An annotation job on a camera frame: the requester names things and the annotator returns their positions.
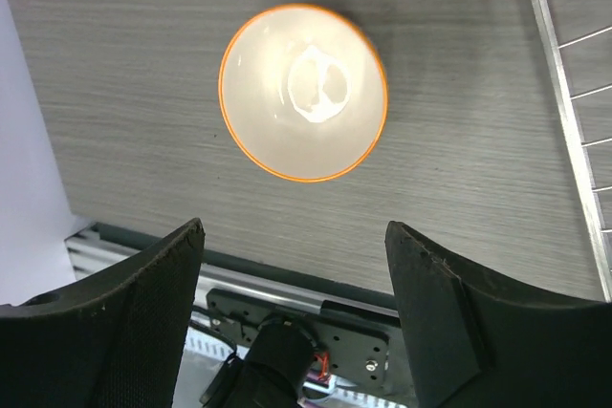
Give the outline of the metal wire dish rack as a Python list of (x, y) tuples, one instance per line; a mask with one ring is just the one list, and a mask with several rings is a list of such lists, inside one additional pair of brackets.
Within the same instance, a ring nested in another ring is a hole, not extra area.
[(560, 41), (549, 0), (530, 0), (530, 2), (555, 94), (561, 131), (575, 179), (601, 290), (604, 299), (609, 302), (611, 300), (611, 248), (608, 237), (611, 235), (611, 229), (605, 225), (602, 216), (600, 194), (610, 191), (611, 186), (608, 184), (604, 186), (596, 185), (588, 149), (605, 145), (611, 141), (611, 138), (606, 136), (595, 140), (584, 139), (576, 102), (583, 98), (608, 92), (611, 90), (611, 85), (606, 83), (574, 94), (568, 72), (564, 66), (562, 52), (574, 45), (610, 33), (611, 27), (606, 25), (570, 40)]

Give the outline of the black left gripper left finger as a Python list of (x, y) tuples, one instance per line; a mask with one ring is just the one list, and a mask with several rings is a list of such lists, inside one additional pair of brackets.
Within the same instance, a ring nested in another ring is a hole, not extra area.
[(203, 261), (200, 219), (1, 308), (4, 407), (169, 407)]

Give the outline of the white ridged bowl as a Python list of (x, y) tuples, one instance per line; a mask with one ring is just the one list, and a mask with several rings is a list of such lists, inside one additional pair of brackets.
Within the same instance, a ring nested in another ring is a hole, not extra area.
[(346, 17), (310, 4), (261, 11), (230, 40), (218, 97), (236, 145), (284, 180), (321, 183), (358, 167), (389, 107), (382, 59)]

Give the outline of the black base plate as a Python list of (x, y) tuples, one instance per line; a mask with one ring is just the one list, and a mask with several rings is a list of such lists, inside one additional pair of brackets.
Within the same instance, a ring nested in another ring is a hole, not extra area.
[(360, 388), (379, 389), (388, 369), (389, 335), (349, 315), (310, 314), (212, 290), (212, 328), (249, 349), (260, 364), (285, 372), (292, 382), (306, 373), (298, 365), (311, 359), (323, 378), (336, 372)]

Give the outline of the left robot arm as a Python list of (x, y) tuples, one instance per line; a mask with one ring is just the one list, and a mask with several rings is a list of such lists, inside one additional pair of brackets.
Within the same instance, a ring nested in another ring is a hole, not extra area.
[[(168, 407), (204, 260), (191, 220), (153, 246), (1, 309), (5, 407)], [(231, 352), (204, 407), (296, 407), (309, 373), (381, 388), (398, 363), (422, 407), (607, 407), (611, 306), (536, 288), (400, 222), (385, 234), (401, 337), (380, 322), (206, 309)], [(240, 335), (228, 339), (227, 330)]]

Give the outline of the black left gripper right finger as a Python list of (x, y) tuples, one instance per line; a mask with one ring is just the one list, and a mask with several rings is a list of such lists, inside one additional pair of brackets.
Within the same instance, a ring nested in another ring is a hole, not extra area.
[(423, 407), (607, 407), (611, 306), (482, 266), (401, 222), (387, 262)]

